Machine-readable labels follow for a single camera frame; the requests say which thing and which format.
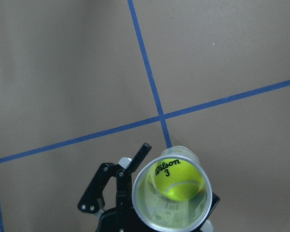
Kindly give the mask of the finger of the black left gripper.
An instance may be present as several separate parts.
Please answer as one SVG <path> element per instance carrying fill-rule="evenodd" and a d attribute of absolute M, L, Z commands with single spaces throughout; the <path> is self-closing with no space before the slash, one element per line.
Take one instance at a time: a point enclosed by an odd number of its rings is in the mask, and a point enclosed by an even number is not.
<path fill-rule="evenodd" d="M 211 204 L 209 213 L 207 214 L 206 219 L 202 222 L 202 224 L 195 230 L 196 232 L 214 232 L 214 227 L 209 217 L 213 213 L 219 201 L 220 201 L 220 198 L 215 193 L 212 193 L 212 204 Z"/>

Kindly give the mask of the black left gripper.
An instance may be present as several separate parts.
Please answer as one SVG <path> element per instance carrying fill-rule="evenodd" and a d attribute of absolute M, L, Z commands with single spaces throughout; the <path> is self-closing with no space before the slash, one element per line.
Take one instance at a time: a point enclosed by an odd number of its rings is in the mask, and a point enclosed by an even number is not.
<path fill-rule="evenodd" d="M 99 166 L 77 204 L 77 208 L 83 213 L 101 215 L 95 232 L 202 232 L 201 226 L 183 230 L 152 228 L 132 208 L 122 216 L 118 215 L 116 208 L 105 211 L 103 191 L 112 177 L 116 179 L 116 204 L 120 204 L 122 199 L 124 204 L 131 206 L 131 174 L 137 170 L 151 148 L 152 146 L 144 143 L 132 159 L 123 157 L 118 164 L 107 162 Z"/>

